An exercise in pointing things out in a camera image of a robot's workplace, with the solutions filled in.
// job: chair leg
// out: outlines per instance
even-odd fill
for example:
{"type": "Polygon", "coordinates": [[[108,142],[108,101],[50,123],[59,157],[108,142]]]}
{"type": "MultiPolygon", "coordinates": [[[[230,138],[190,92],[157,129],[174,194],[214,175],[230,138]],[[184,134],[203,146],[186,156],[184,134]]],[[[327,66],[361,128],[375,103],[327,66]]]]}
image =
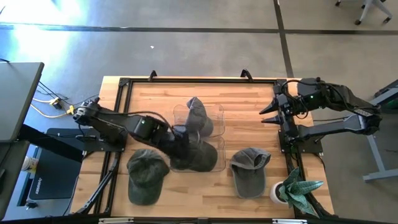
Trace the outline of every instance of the chair leg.
{"type": "Polygon", "coordinates": [[[388,21],[391,20],[391,18],[392,18],[391,12],[387,9],[386,6],[383,5],[383,3],[380,0],[374,0],[373,4],[375,6],[377,6],[381,11],[383,11],[384,13],[387,14],[388,17],[387,17],[387,19],[384,20],[384,23],[387,23],[388,21]]]}
{"type": "Polygon", "coordinates": [[[369,8],[371,7],[372,1],[373,0],[366,0],[365,8],[363,9],[361,18],[359,18],[358,20],[355,21],[355,25],[357,25],[357,26],[360,25],[362,23],[362,20],[365,19],[366,14],[368,13],[369,8]]]}

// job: yellow cable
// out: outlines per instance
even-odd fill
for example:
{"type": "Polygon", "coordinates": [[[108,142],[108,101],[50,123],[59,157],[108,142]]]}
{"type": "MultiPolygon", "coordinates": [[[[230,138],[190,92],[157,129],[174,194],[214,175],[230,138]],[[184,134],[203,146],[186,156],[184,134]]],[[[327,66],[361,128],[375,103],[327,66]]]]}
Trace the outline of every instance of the yellow cable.
{"type": "Polygon", "coordinates": [[[39,109],[37,109],[35,106],[33,106],[33,105],[30,105],[30,106],[33,107],[33,109],[35,109],[37,112],[39,112],[39,114],[45,116],[46,118],[60,118],[60,117],[62,117],[62,116],[67,115],[66,113],[64,113],[64,114],[60,114],[60,115],[56,115],[56,116],[49,116],[49,115],[43,114],[43,112],[41,112],[41,111],[40,111],[39,109]]]}
{"type": "Polygon", "coordinates": [[[37,101],[37,102],[41,102],[41,103],[51,103],[51,100],[38,100],[33,98],[33,100],[37,101]]]}

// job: concrete floor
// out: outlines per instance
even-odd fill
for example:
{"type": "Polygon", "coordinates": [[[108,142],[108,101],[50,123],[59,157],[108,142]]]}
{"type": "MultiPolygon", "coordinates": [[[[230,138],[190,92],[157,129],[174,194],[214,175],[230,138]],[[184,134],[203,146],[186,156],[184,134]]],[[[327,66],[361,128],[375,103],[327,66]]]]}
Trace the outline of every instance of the concrete floor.
{"type": "MultiPolygon", "coordinates": [[[[393,19],[371,9],[366,20],[353,25],[360,2],[279,0],[286,29],[398,30],[393,19]]],[[[398,12],[398,2],[385,5],[398,12]]],[[[113,27],[207,27],[277,29],[273,0],[112,0],[8,1],[0,22],[113,27]]],[[[287,35],[295,77],[321,77],[350,87],[370,100],[378,89],[397,79],[396,35],[287,35]]],[[[286,77],[279,34],[173,32],[43,31],[32,26],[0,30],[0,58],[41,61],[41,81],[76,103],[98,93],[105,75],[233,76],[247,68],[254,77],[286,77]]],[[[57,114],[38,105],[48,114],[57,114]]],[[[315,119],[340,116],[315,111],[315,119]]],[[[396,118],[388,117],[377,134],[387,168],[398,168],[396,118]]],[[[25,123],[47,128],[76,124],[70,117],[45,119],[30,110],[25,123]]],[[[326,174],[335,213],[345,218],[397,223],[398,177],[368,184],[362,176],[377,170],[364,136],[336,134],[322,141],[326,174]]],[[[39,208],[7,211],[7,219],[61,215],[67,200],[40,202],[39,208]]]]}

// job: white pot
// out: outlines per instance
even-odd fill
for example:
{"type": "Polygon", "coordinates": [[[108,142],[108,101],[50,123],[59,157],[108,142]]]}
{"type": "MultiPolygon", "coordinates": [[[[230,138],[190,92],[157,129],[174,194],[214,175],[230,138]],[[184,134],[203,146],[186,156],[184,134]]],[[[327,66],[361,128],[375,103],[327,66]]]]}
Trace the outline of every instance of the white pot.
{"type": "Polygon", "coordinates": [[[276,197],[276,187],[277,187],[279,184],[282,184],[282,183],[283,183],[283,181],[278,182],[278,183],[274,184],[274,185],[271,187],[271,190],[270,190],[270,192],[269,192],[269,197],[271,198],[271,200],[272,200],[274,203],[287,205],[287,202],[283,202],[283,201],[279,200],[278,197],[276,197]]]}

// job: baseball cap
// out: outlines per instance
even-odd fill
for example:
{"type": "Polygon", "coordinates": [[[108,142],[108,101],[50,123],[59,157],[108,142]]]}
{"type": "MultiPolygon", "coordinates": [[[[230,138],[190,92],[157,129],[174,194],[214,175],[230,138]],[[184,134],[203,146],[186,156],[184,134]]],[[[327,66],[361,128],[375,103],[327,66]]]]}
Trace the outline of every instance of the baseball cap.
{"type": "Polygon", "coordinates": [[[152,205],[160,197],[163,178],[170,169],[152,149],[138,149],[127,162],[129,200],[136,205],[152,205]]]}
{"type": "Polygon", "coordinates": [[[271,154],[259,148],[249,147],[237,152],[231,159],[235,189],[241,198],[256,198],[266,189],[264,166],[271,154]]]}
{"type": "Polygon", "coordinates": [[[187,102],[187,107],[189,108],[189,113],[185,125],[188,132],[199,132],[202,137],[210,136],[214,126],[213,121],[207,117],[205,105],[197,97],[193,97],[187,102]]]}
{"type": "Polygon", "coordinates": [[[170,166],[172,168],[177,170],[190,169],[197,172],[210,172],[215,167],[218,160],[216,148],[200,139],[198,134],[189,134],[189,145],[187,145],[186,150],[188,151],[186,158],[170,158],[170,166]]]}

